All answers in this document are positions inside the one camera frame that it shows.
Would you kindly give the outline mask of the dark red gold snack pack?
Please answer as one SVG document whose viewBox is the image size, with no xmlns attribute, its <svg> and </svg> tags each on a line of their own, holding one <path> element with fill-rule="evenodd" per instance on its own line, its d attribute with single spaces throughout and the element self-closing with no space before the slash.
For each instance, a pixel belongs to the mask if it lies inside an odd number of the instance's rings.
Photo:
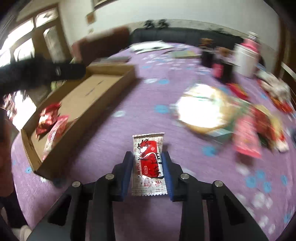
<svg viewBox="0 0 296 241">
<path fill-rule="evenodd" d="M 40 113 L 38 125 L 36 128 L 36 138 L 47 133 L 57 122 L 58 111 L 61 107 L 61 102 L 50 104 Z"/>
</svg>

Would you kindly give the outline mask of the pink long snack pack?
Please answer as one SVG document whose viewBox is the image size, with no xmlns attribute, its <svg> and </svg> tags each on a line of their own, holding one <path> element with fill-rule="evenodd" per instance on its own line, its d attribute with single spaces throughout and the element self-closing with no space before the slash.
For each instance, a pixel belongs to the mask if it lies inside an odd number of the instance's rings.
<svg viewBox="0 0 296 241">
<path fill-rule="evenodd" d="M 48 154 L 52 151 L 53 147 L 57 144 L 57 142 L 59 142 L 60 138 L 66 130 L 68 119 L 68 115 L 59 116 L 57 122 L 55 123 L 55 125 L 53 125 L 47 137 L 47 141 L 43 151 L 42 161 L 46 159 Z"/>
</svg>

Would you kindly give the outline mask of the round cracker pack green stripe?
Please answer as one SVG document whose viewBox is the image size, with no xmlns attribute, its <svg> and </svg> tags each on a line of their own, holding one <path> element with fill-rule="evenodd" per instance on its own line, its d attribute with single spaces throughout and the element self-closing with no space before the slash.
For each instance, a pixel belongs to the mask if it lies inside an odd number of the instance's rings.
<svg viewBox="0 0 296 241">
<path fill-rule="evenodd" d="M 239 106 L 236 98 L 205 84 L 194 84 L 173 105 L 177 121 L 203 138 L 225 139 L 233 134 Z"/>
</svg>

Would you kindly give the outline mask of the red candy bar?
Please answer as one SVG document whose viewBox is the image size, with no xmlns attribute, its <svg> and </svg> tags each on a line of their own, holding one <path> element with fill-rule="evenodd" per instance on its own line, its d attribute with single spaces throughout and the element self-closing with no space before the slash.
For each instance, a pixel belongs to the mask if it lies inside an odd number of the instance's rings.
<svg viewBox="0 0 296 241">
<path fill-rule="evenodd" d="M 249 95 L 244 91 L 244 89 L 239 84 L 227 83 L 226 85 L 236 97 L 244 101 L 249 100 Z"/>
</svg>

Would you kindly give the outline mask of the shallow cardboard box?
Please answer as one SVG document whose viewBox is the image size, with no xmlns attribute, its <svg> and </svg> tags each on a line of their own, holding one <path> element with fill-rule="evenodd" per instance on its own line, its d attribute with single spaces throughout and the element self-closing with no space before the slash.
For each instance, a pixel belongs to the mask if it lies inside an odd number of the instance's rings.
<svg viewBox="0 0 296 241">
<path fill-rule="evenodd" d="M 85 131 L 101 119 L 104 110 L 135 80 L 133 65 L 90 65 L 81 80 L 67 81 L 48 96 L 21 129 L 23 147 L 32 171 L 51 181 L 60 177 Z M 43 159 L 47 136 L 37 138 L 36 127 L 42 110 L 55 102 L 61 103 L 59 114 L 69 119 L 61 139 Z"/>
</svg>

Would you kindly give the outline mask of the purple floral tablecloth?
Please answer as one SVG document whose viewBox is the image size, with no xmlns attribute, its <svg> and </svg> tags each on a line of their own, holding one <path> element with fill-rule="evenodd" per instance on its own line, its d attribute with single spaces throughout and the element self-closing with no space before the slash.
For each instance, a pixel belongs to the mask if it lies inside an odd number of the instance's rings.
<svg viewBox="0 0 296 241">
<path fill-rule="evenodd" d="M 165 51 L 135 54 L 130 64 L 139 82 L 115 107 L 107 109 L 103 123 L 95 123 L 82 137 L 66 169 L 61 187 L 33 173 L 21 137 L 11 148 L 18 201 L 30 227 L 44 217 L 73 181 L 90 183 L 112 171 L 127 151 L 133 135 L 164 133 L 164 148 L 171 159 L 203 182 L 221 180 L 258 222 L 269 240 L 276 240 L 295 212 L 295 146 L 290 132 L 295 119 L 280 113 L 256 80 L 237 75 L 236 80 L 254 103 L 262 104 L 281 118 L 289 151 L 262 149 L 262 158 L 239 156 L 231 143 L 217 147 L 176 121 L 171 111 L 185 89 L 203 83 L 223 89 L 198 60 L 176 60 Z"/>
</svg>

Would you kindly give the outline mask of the black smartphone in case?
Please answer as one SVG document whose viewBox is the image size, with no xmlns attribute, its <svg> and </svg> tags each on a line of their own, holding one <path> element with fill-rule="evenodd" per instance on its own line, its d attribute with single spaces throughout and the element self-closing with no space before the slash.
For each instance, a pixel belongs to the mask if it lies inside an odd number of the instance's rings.
<svg viewBox="0 0 296 241">
<path fill-rule="evenodd" d="M 131 59 L 130 56 L 106 57 L 106 58 L 98 58 L 91 63 L 92 64 L 96 64 L 96 63 L 127 63 L 130 59 Z"/>
</svg>

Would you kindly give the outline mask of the white red small sachet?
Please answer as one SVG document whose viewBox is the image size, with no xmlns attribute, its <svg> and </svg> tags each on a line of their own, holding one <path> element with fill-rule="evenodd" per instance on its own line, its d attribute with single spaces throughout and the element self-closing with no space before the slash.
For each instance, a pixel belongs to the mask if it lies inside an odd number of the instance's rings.
<svg viewBox="0 0 296 241">
<path fill-rule="evenodd" d="M 275 145 L 276 145 L 277 150 L 281 153 L 287 152 L 289 150 L 288 143 L 287 143 L 283 133 L 279 137 L 276 138 Z"/>
</svg>

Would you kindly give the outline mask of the red shiny snack pack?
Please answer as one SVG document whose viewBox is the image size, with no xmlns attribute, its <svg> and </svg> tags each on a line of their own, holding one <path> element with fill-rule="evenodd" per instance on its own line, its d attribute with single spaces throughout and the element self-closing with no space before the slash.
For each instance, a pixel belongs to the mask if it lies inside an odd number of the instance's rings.
<svg viewBox="0 0 296 241">
<path fill-rule="evenodd" d="M 269 149 L 275 149 L 277 135 L 272 122 L 273 115 L 263 105 L 255 104 L 253 107 L 256 132 L 267 140 Z"/>
</svg>

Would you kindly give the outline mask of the white paper stack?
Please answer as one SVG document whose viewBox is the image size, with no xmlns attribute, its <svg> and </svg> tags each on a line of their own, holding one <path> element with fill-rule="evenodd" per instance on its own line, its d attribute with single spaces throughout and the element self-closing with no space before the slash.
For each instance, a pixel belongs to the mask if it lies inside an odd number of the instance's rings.
<svg viewBox="0 0 296 241">
<path fill-rule="evenodd" d="M 142 43 L 134 43 L 130 45 L 129 49 L 135 54 L 171 49 L 173 45 L 163 41 L 147 41 Z"/>
</svg>

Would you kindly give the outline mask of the red foil bag under gloves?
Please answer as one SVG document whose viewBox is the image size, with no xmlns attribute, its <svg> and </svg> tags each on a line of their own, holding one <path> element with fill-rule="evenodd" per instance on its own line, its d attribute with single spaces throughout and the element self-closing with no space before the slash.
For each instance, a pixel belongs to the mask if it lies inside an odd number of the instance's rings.
<svg viewBox="0 0 296 241">
<path fill-rule="evenodd" d="M 292 107 L 292 104 L 287 101 L 285 102 L 280 102 L 279 100 L 277 100 L 276 98 L 273 98 L 270 96 L 270 94 L 263 90 L 266 95 L 270 98 L 270 100 L 272 101 L 273 105 L 279 110 L 281 111 L 282 113 L 286 113 L 286 114 L 290 114 L 290 113 L 293 113 L 294 112 L 294 109 Z"/>
</svg>

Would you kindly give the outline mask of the black tea tin red label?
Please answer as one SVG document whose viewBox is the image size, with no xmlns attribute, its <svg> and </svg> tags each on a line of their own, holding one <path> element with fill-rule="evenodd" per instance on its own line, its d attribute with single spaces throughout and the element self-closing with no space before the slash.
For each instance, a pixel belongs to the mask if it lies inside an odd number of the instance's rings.
<svg viewBox="0 0 296 241">
<path fill-rule="evenodd" d="M 214 51 L 212 75 L 222 84 L 235 82 L 233 51 L 225 47 L 217 47 Z"/>
</svg>

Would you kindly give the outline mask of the small book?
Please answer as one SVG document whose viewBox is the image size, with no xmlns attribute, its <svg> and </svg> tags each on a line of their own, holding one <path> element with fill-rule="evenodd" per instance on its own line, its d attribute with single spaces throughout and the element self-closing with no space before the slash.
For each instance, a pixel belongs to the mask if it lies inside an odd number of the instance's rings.
<svg viewBox="0 0 296 241">
<path fill-rule="evenodd" d="M 201 54 L 197 54 L 190 50 L 182 50 L 170 52 L 170 57 L 175 59 L 198 59 L 201 57 Z"/>
</svg>

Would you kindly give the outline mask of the white plastic jar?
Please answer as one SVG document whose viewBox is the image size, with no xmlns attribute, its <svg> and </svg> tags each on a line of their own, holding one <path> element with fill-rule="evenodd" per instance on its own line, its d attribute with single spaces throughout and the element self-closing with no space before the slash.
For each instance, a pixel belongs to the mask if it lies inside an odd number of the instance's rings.
<svg viewBox="0 0 296 241">
<path fill-rule="evenodd" d="M 259 54 L 241 44 L 234 46 L 235 71 L 244 77 L 252 78 L 259 60 Z"/>
</svg>

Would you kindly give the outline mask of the black tea tin rear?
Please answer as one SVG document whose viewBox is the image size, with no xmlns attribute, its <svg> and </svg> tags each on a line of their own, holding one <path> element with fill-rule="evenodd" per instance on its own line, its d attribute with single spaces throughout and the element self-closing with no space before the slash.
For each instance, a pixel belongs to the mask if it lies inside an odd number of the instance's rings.
<svg viewBox="0 0 296 241">
<path fill-rule="evenodd" d="M 201 64 L 204 67 L 211 68 L 214 59 L 213 40 L 209 38 L 201 38 Z"/>
</svg>

